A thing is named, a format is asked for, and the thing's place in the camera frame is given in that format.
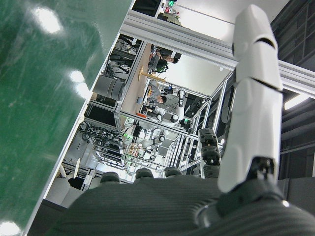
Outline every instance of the gray fabric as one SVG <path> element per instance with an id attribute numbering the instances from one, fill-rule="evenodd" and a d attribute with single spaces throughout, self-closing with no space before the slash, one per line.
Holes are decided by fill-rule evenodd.
<path id="1" fill-rule="evenodd" d="M 160 93 L 160 91 L 159 91 L 157 86 L 155 86 L 155 85 L 153 85 L 151 83 L 149 83 L 149 85 L 152 86 L 152 88 L 151 88 L 152 93 L 151 93 L 151 96 L 148 98 L 147 101 L 148 102 L 151 102 L 151 101 L 156 102 L 157 96 L 161 95 L 161 93 Z"/>
<path id="2" fill-rule="evenodd" d="M 182 236 L 197 229 L 195 212 L 220 195 L 217 179 L 142 178 L 86 191 L 49 235 Z"/>
<path id="3" fill-rule="evenodd" d="M 103 184 L 85 192 L 48 235 L 314 236 L 315 218 L 281 201 L 261 200 L 199 229 L 201 206 L 220 195 L 217 179 L 175 176 Z"/>
<path id="4" fill-rule="evenodd" d="M 240 208 L 211 227 L 189 236 L 314 236 L 315 218 L 285 207 L 276 200 L 261 200 Z"/>

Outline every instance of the person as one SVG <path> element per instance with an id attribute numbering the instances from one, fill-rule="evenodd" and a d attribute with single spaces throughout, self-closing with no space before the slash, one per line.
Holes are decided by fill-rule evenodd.
<path id="1" fill-rule="evenodd" d="M 158 87 L 153 85 L 151 82 L 148 85 L 148 88 L 151 89 L 151 94 L 148 95 L 148 103 L 154 102 L 154 103 L 165 103 L 167 101 L 167 98 L 165 96 L 162 96 Z"/>
<path id="2" fill-rule="evenodd" d="M 170 55 L 166 55 L 160 52 L 157 52 L 157 56 L 159 57 L 159 60 L 165 60 L 167 62 L 172 62 L 173 64 L 176 64 L 178 62 L 177 58 L 172 58 Z"/>

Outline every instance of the green surface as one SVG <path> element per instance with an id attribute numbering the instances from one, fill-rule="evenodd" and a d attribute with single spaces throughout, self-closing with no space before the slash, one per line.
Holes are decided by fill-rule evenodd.
<path id="1" fill-rule="evenodd" d="M 130 4 L 0 0 L 0 224 L 25 229 Z"/>

